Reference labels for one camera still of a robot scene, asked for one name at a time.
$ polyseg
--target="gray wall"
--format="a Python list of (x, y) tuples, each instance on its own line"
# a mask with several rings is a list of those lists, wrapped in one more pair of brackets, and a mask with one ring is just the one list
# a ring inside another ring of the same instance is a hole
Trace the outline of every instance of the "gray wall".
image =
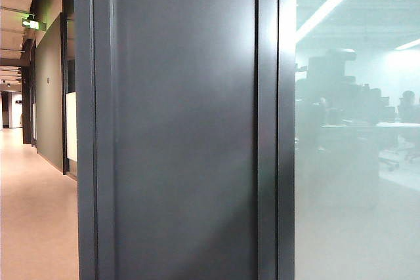
[(35, 51), (37, 150), (62, 169), (62, 76), (60, 16)]

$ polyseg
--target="door frame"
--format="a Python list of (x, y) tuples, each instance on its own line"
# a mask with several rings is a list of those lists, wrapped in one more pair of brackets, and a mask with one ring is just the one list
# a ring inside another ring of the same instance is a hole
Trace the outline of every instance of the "door frame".
[(62, 0), (62, 12), (60, 13), (60, 38), (61, 38), (61, 91), (62, 91), (62, 152), (63, 174), (70, 172), (70, 159), (67, 157), (67, 101), (68, 94), (68, 1)]
[(34, 40), (30, 51), (29, 81), (30, 81), (30, 102), (31, 102), (31, 146), (36, 147), (36, 76), (35, 76), (35, 50), (37, 43)]
[[(116, 279), (113, 3), (75, 0), (81, 280)], [(256, 0), (255, 194), (260, 280), (294, 279), (295, 5), (296, 0)]]

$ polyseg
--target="glass wall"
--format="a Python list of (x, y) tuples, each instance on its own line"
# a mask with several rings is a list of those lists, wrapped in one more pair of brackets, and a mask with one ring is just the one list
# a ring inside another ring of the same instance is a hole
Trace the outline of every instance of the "glass wall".
[(420, 279), (420, 0), (297, 2), (296, 279)]

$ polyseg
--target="green exit sign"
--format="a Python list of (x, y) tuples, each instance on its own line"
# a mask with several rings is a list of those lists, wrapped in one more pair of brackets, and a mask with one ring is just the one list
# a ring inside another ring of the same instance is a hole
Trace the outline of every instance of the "green exit sign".
[(40, 31), (46, 31), (47, 30), (47, 24), (30, 20), (30, 19), (22, 19), (22, 26), (27, 29), (35, 29)]

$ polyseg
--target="corridor floor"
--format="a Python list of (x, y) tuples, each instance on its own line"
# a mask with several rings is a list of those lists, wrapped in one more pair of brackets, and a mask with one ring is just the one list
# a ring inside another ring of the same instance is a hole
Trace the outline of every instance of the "corridor floor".
[(1, 280), (76, 280), (76, 181), (0, 130)]

